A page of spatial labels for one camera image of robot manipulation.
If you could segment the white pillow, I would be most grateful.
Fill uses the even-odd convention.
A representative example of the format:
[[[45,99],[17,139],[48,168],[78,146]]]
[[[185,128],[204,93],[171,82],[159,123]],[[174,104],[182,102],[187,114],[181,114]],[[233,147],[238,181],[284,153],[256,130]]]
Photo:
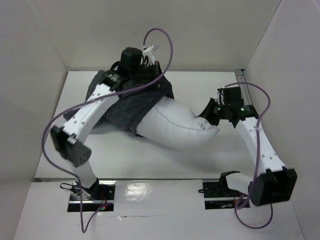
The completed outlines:
[[[204,147],[219,131],[203,117],[197,117],[189,106],[166,96],[151,108],[136,128],[138,135],[182,151]]]

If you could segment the dark grey checked pillowcase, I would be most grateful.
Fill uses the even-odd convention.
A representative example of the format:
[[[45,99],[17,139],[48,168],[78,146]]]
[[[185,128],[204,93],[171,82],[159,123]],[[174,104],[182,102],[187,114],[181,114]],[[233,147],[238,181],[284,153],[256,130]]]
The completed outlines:
[[[121,95],[98,120],[95,127],[110,123],[124,131],[136,133],[145,115],[163,98],[174,98],[171,83],[163,76],[155,84],[133,93]]]

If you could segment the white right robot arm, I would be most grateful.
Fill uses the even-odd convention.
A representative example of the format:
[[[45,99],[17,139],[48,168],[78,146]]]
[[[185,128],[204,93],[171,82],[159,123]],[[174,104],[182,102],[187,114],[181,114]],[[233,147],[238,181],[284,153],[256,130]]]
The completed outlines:
[[[255,163],[253,177],[239,171],[223,172],[218,190],[223,196],[234,191],[248,196],[254,206],[263,206],[289,201],[298,175],[287,168],[274,151],[261,126],[262,115],[253,105],[246,105],[241,88],[224,87],[218,90],[218,99],[210,99],[200,114],[213,126],[221,120],[229,121],[238,131]]]

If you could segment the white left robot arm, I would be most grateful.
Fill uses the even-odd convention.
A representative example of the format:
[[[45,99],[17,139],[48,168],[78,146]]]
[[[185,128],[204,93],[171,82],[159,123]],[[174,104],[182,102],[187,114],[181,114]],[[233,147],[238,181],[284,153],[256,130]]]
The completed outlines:
[[[77,179],[81,194],[88,200],[97,197],[99,180],[89,163],[92,154],[85,141],[90,131],[99,123],[115,103],[149,89],[157,88],[163,77],[155,61],[157,45],[144,50],[128,47],[120,61],[111,69],[100,70],[89,86],[86,101],[67,110],[73,116],[58,127],[50,129],[55,149],[70,162],[72,175]]]

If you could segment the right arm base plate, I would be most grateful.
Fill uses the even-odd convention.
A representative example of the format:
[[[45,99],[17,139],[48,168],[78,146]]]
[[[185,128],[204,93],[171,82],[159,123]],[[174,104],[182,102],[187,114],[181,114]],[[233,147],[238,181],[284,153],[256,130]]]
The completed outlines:
[[[229,188],[227,177],[234,177],[240,171],[227,171],[216,179],[203,179],[202,188],[198,190],[204,197],[206,210],[234,209],[238,198],[243,194],[240,191]]]

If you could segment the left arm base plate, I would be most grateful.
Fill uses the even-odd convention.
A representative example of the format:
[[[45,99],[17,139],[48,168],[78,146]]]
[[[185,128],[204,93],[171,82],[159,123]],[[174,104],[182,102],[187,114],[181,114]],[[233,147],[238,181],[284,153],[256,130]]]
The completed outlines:
[[[67,212],[78,213],[80,211],[80,187],[77,182],[60,184],[60,188],[69,191]],[[99,182],[97,192],[91,196],[84,189],[82,192],[82,211],[95,212],[100,209],[101,212],[114,211],[114,199],[116,191],[116,182],[102,180]]]

